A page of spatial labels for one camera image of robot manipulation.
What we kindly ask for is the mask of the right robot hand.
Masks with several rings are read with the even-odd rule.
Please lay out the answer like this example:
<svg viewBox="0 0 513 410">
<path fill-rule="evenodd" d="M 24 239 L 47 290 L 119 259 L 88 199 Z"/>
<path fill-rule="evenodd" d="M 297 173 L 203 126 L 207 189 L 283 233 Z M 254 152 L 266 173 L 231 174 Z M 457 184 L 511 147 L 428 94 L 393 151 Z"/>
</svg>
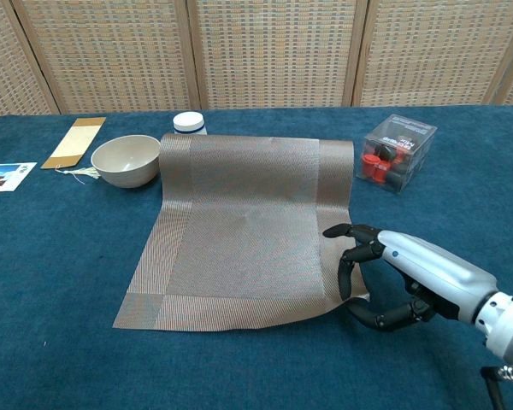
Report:
<svg viewBox="0 0 513 410">
<path fill-rule="evenodd" d="M 491 273 L 418 237 L 346 223 L 322 235 L 356 240 L 357 246 L 345 250 L 339 260 L 339 292 L 346 310 L 370 329 L 395 331 L 427 322 L 435 314 L 472 325 L 488 299 L 498 293 L 497 279 Z M 378 259 L 401 274 L 405 290 L 413 296 L 411 302 L 384 313 L 374 313 L 365 302 L 350 298 L 355 265 Z"/>
</svg>

